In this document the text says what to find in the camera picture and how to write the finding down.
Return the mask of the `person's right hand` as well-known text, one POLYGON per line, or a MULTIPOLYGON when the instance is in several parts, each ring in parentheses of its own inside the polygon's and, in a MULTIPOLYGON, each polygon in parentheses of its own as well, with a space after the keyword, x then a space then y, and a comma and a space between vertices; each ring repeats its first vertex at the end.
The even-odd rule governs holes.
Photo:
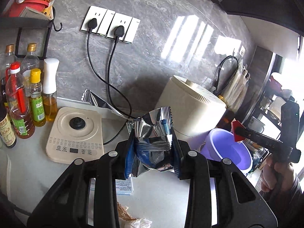
POLYGON ((279 185, 281 186, 280 191, 286 192, 292 189, 296 180, 296 173, 290 163, 277 162, 270 154, 266 159, 261 178, 261 190, 263 192, 270 192, 279 185))

